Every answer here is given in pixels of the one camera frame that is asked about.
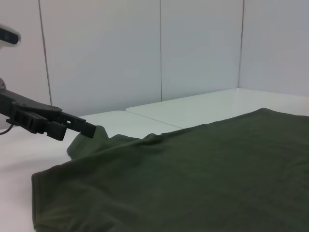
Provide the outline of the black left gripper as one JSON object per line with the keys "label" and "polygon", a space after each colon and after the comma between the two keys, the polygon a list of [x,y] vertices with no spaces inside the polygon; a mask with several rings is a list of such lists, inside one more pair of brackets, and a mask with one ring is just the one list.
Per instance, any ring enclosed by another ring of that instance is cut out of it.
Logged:
{"label": "black left gripper", "polygon": [[0,90],[0,113],[9,122],[34,134],[44,134],[62,141],[67,130],[93,138],[96,126],[85,119],[62,112],[61,108],[43,104],[6,89]]}

